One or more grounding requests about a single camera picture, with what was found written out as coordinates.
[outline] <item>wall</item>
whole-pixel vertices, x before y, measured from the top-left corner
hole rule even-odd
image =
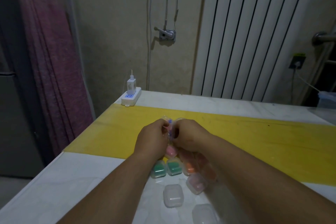
[[[163,28],[166,0],[152,0],[152,28]],[[202,0],[178,0],[176,42],[151,39],[149,90],[189,94]],[[146,88],[147,0],[73,0],[84,72],[96,115],[122,93],[133,74]],[[175,0],[169,0],[167,29],[174,28]]]
[[[311,0],[299,35],[296,39],[292,53],[305,53],[306,60],[301,70],[298,72],[306,80],[312,80],[313,70],[317,65],[323,48],[314,48],[311,44],[312,36],[319,31],[331,32],[336,20],[336,0]],[[292,85],[292,69],[285,69],[279,85],[276,88],[272,102],[280,104],[291,104],[291,85]],[[293,103],[300,105],[308,90],[307,85],[297,76],[294,79]]]

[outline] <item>electrical outlet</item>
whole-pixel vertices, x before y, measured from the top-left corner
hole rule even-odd
[[[300,62],[300,66],[296,67],[296,69],[301,69],[303,63],[305,62],[306,54],[305,53],[294,53],[291,64],[289,65],[289,69],[295,69],[295,64]]]

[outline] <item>yellow paper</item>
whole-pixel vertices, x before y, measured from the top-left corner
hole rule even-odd
[[[126,159],[141,128],[163,115],[194,119],[298,181],[336,186],[336,127],[328,125],[112,104],[64,151]]]

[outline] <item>pink curtain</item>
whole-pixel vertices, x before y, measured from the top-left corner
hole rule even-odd
[[[80,61],[58,0],[20,2],[31,65],[58,155],[93,121]]]

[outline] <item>white power strip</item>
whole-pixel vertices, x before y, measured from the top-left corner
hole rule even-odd
[[[128,94],[127,91],[121,96],[121,105],[133,106],[141,95],[141,87],[136,88],[135,94]]]

